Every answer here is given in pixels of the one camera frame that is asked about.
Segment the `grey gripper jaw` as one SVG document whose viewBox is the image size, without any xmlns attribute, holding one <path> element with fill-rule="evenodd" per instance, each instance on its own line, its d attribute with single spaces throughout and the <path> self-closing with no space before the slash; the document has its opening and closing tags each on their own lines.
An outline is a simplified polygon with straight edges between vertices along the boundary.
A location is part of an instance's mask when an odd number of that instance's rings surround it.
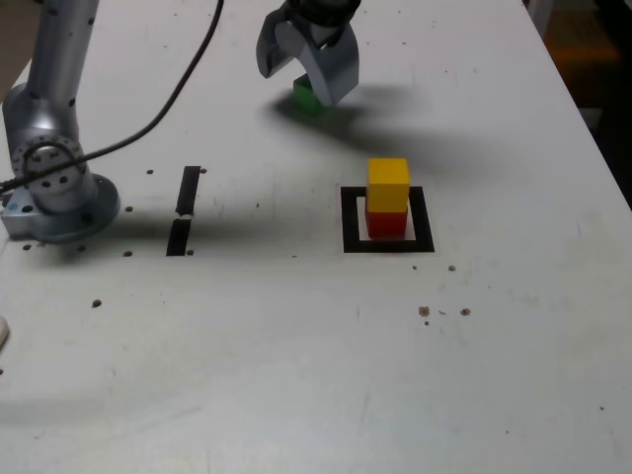
<svg viewBox="0 0 632 474">
<path fill-rule="evenodd" d="M 280 49 L 304 68 L 323 106 L 335 106 L 357 86 L 359 52 L 350 23 L 329 29 L 283 22 L 276 26 L 275 36 Z"/>
<path fill-rule="evenodd" d="M 269 79 L 296 56 L 295 30 L 290 9 L 277 9 L 264 19 L 256 54 L 261 75 Z"/>
</svg>

